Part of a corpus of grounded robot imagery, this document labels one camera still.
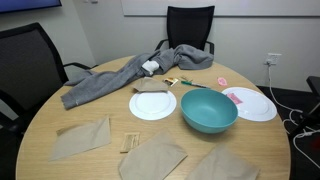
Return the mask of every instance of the whiteboard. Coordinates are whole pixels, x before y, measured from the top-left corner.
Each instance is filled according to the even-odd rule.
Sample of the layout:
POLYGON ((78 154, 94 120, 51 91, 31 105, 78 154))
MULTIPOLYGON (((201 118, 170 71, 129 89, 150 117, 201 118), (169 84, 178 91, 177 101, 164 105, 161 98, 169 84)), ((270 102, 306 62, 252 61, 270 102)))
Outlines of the whiteboard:
POLYGON ((121 0, 124 16, 166 16, 168 6, 215 6, 214 16, 320 16, 320 0, 121 0))

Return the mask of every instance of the white wall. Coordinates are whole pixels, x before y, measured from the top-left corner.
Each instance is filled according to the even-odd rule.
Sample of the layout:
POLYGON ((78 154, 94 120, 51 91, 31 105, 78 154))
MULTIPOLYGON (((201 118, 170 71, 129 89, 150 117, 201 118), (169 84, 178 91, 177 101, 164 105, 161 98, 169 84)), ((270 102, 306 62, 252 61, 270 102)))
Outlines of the white wall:
MULTIPOLYGON (((151 52, 166 38, 165 17, 124 17, 120 0, 98 4, 73 0, 98 64, 115 58, 151 52)), ((256 85, 268 85, 267 53, 280 53, 271 68, 272 85, 310 91, 306 79, 320 76, 320 18, 213 19, 209 40, 216 45, 215 61, 247 77, 256 85)))
MULTIPOLYGON (((165 17, 124 17, 120 0, 62 0, 61 8, 0 15, 0 30, 39 21, 64 63, 89 66, 123 56, 154 51, 166 38, 165 17)), ((320 76, 320 18, 213 19, 209 40, 215 61, 267 85, 267 53, 280 53, 272 67, 274 87, 310 91, 306 78, 320 76)))
POLYGON ((319 0, 121 0, 126 16, 165 16, 168 6, 215 6, 215 16, 319 16, 319 0))

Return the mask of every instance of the wall outlet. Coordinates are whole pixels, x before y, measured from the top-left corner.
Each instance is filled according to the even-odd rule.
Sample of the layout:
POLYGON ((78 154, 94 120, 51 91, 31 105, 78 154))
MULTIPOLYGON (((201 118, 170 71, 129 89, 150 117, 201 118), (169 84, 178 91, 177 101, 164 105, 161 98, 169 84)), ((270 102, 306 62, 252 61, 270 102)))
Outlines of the wall outlet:
POLYGON ((265 65, 276 65, 282 54, 268 53, 267 59, 264 62, 265 65))

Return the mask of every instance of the plastic bowl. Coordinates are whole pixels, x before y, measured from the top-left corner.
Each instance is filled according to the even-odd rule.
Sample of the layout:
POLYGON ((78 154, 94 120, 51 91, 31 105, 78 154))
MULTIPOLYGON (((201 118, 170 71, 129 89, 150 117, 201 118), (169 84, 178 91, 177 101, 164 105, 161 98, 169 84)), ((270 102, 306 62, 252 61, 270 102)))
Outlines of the plastic bowl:
POLYGON ((238 117, 236 105, 224 94, 211 89, 194 89, 181 99, 184 119, 203 133, 219 133, 228 129, 238 117))

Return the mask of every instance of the gray cloth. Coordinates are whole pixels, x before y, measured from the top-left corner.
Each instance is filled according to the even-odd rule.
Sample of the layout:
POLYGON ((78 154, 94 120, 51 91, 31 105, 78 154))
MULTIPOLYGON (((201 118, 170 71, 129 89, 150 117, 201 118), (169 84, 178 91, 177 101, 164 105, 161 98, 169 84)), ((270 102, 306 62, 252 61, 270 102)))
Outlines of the gray cloth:
POLYGON ((165 74, 171 67, 178 65, 182 70, 205 69, 212 65, 213 55, 198 50, 189 45, 180 45, 175 49, 144 53, 133 57, 124 67, 117 72, 105 71, 96 73, 85 71, 75 80, 65 83, 74 86, 69 92, 61 96, 66 109, 85 104, 104 95, 107 95, 124 85, 149 76, 142 68, 146 61, 156 61, 160 68, 154 74, 165 74))

